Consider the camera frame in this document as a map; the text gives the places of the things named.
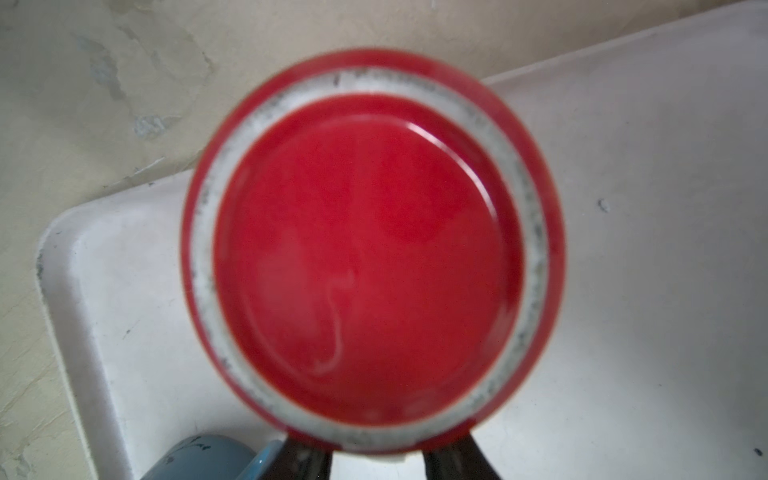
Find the red mug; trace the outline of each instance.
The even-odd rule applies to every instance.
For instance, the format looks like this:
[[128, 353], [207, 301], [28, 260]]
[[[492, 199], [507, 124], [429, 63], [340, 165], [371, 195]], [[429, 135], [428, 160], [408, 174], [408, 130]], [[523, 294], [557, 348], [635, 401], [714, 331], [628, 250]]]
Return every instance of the red mug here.
[[288, 432], [271, 475], [421, 449], [430, 478], [493, 478], [469, 430], [541, 354], [564, 259], [554, 185], [503, 101], [381, 49], [250, 93], [204, 151], [181, 235], [205, 350]]

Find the red circle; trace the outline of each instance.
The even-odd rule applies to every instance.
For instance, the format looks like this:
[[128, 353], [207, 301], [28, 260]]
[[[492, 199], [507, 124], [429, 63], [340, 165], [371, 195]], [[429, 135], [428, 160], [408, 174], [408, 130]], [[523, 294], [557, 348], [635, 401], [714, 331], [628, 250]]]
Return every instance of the red circle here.
[[245, 357], [340, 422], [434, 415], [515, 321], [523, 251], [504, 184], [469, 136], [413, 101], [339, 95], [292, 113], [243, 157], [215, 235]]

